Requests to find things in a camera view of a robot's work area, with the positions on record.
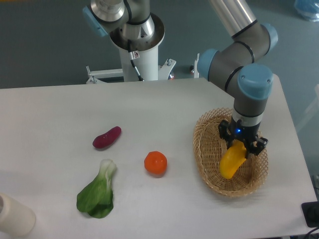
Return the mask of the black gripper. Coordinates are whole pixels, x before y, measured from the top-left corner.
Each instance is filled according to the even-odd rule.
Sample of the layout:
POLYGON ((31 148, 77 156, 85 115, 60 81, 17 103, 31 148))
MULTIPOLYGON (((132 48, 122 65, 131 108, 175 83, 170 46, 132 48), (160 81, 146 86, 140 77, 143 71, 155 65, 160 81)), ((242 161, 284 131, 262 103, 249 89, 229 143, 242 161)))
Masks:
POLYGON ((233 145, 234 140, 238 140, 244 143, 246 158, 250 154, 258 156, 268 144, 266 138, 258 136, 259 126, 260 123, 254 126, 244 126, 240 119, 235 121, 231 118, 230 123, 222 120, 218 126, 219 137, 226 141, 227 149, 233 145))

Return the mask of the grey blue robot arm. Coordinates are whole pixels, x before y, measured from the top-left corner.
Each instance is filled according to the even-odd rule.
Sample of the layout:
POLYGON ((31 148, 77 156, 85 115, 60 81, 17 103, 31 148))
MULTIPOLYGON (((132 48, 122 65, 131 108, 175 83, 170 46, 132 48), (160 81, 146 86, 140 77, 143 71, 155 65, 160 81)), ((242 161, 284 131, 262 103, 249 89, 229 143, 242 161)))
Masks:
MULTIPOLYGON (((223 51, 209 49, 200 54, 195 69, 234 98, 232 117, 220 123, 219 136, 228 147, 238 140, 247 153, 258 155, 268 142, 258 136, 258 129, 273 73, 257 60, 273 49, 278 35, 271 25, 257 21, 244 0, 211 4, 233 42, 223 51)), ((148 0, 92 0, 82 12, 98 35, 109 35, 119 49, 125 81, 160 79, 164 67, 158 65, 158 46, 165 29, 148 0)))

